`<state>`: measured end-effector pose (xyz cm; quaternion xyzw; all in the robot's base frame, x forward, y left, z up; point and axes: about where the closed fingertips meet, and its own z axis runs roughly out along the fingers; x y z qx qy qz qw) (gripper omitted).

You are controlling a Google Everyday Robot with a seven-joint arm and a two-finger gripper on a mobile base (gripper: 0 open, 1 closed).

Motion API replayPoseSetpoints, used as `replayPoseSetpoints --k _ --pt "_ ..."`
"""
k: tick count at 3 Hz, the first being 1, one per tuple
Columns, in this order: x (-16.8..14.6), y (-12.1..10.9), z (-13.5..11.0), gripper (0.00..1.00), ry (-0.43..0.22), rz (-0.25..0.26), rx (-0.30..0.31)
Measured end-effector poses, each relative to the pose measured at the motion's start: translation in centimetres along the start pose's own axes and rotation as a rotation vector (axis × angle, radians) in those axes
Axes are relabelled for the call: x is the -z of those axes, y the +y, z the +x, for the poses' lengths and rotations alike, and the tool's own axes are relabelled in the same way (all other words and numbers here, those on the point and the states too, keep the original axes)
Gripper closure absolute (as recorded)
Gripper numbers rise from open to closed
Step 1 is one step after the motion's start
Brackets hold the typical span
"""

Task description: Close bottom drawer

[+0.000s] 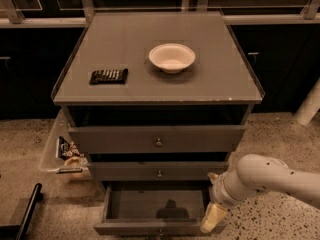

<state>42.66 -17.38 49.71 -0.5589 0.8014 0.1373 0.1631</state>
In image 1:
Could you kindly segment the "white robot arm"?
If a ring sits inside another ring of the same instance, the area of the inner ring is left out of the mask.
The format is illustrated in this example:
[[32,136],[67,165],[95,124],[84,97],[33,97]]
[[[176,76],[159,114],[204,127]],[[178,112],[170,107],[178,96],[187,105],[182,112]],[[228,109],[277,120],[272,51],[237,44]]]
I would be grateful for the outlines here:
[[302,160],[319,164],[320,137],[306,137],[304,130],[320,110],[320,79],[316,81],[297,112],[284,118],[268,134],[265,144],[292,143],[286,155],[247,154],[234,168],[220,175],[209,173],[213,200],[208,204],[201,230],[211,232],[233,209],[245,200],[268,193],[281,193],[303,204],[320,209],[320,173],[296,170],[292,164]]

